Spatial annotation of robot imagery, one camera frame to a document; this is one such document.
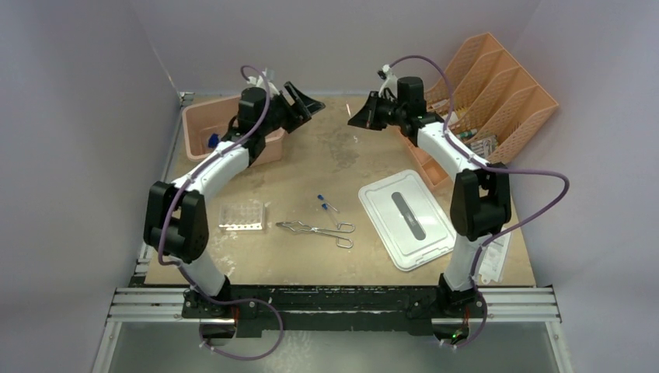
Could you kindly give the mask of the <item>pink plastic bin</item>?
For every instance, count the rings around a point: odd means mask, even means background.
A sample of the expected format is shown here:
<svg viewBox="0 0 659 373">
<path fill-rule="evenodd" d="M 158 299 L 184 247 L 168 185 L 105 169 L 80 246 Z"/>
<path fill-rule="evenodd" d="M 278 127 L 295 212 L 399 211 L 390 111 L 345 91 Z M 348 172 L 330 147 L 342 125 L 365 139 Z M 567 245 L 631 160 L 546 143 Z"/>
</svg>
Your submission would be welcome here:
<svg viewBox="0 0 659 373">
<path fill-rule="evenodd" d="M 212 148 L 209 140 L 213 134 L 223 135 L 228 129 L 229 121 L 237 114 L 239 96 L 224 96 L 203 102 L 193 101 L 183 110 L 183 134 L 187 158 L 200 162 L 209 156 Z M 266 148 L 253 163 L 259 166 L 276 162 L 283 158 L 283 141 L 286 132 L 278 129 L 266 137 Z"/>
</svg>

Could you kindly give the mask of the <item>blue capped clear syringe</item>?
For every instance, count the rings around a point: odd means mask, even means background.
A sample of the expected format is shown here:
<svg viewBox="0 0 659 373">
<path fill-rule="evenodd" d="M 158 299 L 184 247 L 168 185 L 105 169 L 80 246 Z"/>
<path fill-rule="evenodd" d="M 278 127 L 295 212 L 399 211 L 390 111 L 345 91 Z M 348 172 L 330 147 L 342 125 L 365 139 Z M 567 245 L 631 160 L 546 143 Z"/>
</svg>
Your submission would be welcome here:
<svg viewBox="0 0 659 373">
<path fill-rule="evenodd" d="M 221 137 L 217 133 L 212 133 L 207 141 L 207 147 L 209 149 L 216 149 L 221 142 Z"/>
</svg>

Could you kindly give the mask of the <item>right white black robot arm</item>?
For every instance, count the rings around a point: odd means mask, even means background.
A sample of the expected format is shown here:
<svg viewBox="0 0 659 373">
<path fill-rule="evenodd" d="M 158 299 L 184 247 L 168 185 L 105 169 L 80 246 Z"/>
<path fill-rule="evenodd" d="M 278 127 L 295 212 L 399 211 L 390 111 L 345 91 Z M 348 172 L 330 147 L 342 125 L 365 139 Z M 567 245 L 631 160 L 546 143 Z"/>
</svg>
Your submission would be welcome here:
<svg viewBox="0 0 659 373">
<path fill-rule="evenodd" d="M 457 315 L 477 298 L 481 254 L 511 220 L 505 165 L 489 164 L 468 150 L 439 114 L 427 111 L 424 84 L 416 76 L 397 79 L 395 98 L 371 91 L 347 123 L 372 131 L 397 126 L 452 180 L 449 213 L 457 238 L 449 265 L 439 277 L 436 305 L 444 315 Z"/>
</svg>

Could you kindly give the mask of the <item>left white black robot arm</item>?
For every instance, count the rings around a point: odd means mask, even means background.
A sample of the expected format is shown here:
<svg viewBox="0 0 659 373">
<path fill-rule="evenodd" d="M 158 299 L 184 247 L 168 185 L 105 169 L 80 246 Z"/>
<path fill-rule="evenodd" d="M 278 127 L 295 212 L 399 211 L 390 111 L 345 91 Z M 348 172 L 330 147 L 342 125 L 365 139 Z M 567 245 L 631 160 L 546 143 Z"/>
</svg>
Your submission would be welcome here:
<svg viewBox="0 0 659 373">
<path fill-rule="evenodd" d="M 268 135 L 278 130 L 290 134 L 326 107 L 291 82 L 282 90 L 268 82 L 253 83 L 228 102 L 232 115 L 211 152 L 183 176 L 150 187 L 143 231 L 159 264 L 176 267 L 214 318 L 227 315 L 234 299 L 228 276 L 207 252 L 208 203 L 261 156 Z"/>
</svg>

